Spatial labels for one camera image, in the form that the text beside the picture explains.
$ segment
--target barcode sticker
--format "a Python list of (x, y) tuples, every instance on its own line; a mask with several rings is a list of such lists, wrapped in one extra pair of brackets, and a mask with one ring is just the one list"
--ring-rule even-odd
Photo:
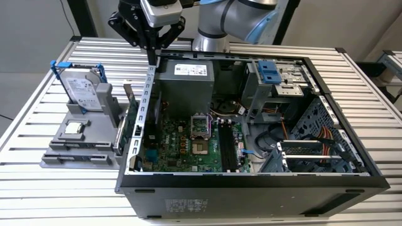
[(245, 111), (246, 111), (246, 108), (242, 106), (241, 109), (239, 109), (239, 114), (243, 115)]
[(175, 65), (175, 75), (207, 76), (207, 65)]

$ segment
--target white wall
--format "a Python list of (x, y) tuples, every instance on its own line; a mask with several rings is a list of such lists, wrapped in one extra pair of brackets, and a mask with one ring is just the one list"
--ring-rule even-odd
[[(79, 35), (69, 8), (75, 34)], [(0, 72), (43, 73), (59, 57), (73, 31), (59, 0), (0, 1)]]
[(401, 12), (401, 0), (302, 0), (282, 44), (344, 47), (364, 60)]
[[(286, 8), (288, 1), (281, 0), (280, 6)], [(91, 9), (91, 14), (94, 18), (95, 27), (98, 30), (98, 34), (101, 37), (107, 38), (122, 38), (115, 30), (109, 26), (107, 21), (111, 14), (118, 10), (119, 0), (89, 0), (89, 6)], [(195, 38), (198, 34), (198, 20), (199, 20), (199, 7), (191, 7), (183, 9), (182, 16), (186, 18), (186, 28), (182, 32), (182, 38)], [(163, 34), (169, 30), (169, 26), (166, 26), (161, 33)], [(230, 41), (242, 42), (241, 39), (229, 36)]]

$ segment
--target label sticker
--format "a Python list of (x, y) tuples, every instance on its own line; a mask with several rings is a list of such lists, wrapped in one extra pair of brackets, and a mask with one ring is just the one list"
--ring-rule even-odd
[(239, 114), (243, 115), (245, 111), (246, 111), (246, 108), (242, 106), (241, 109), (239, 109)]
[(207, 65), (175, 65), (175, 75), (207, 76)]
[(81, 147), (79, 144), (70, 144), (70, 143), (67, 143), (66, 146), (67, 146), (67, 147)]
[(94, 85), (87, 79), (67, 78), (77, 103), (87, 110), (102, 110)]
[(166, 199), (167, 212), (205, 212), (207, 209), (207, 199)]

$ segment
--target green circuit board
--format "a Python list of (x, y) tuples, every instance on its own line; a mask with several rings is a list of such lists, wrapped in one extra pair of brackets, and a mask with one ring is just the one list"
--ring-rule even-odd
[[(242, 132), (241, 125), (233, 126), (234, 133)], [(158, 160), (145, 162), (145, 171), (154, 172), (222, 172), (222, 158), (219, 150), (218, 125), (211, 124), (211, 137), (207, 141), (194, 141), (191, 135), (191, 122), (181, 120), (163, 120), (162, 137), (158, 147)], [(205, 154), (193, 153), (193, 145), (205, 143), (209, 151)], [(241, 172), (250, 172), (247, 158), (239, 168)]]

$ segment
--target slotted aluminum table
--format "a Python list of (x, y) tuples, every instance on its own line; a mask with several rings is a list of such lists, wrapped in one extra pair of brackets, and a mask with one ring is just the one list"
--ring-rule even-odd
[[(190, 50), (187, 41), (173, 49)], [(233, 53), (309, 57), (392, 188), (330, 218), (142, 220), (114, 192), (118, 171), (42, 169), (39, 162), (67, 113), (67, 95), (51, 72), (7, 129), (0, 152), (0, 225), (402, 225), (402, 117), (348, 54), (334, 48), (231, 44)], [(122, 81), (141, 98), (147, 56), (125, 40), (70, 42), (59, 61), (105, 64), (114, 95), (127, 101)]]
[(389, 86), (402, 86), (402, 51), (385, 50), (378, 62), (382, 62), (396, 75)]

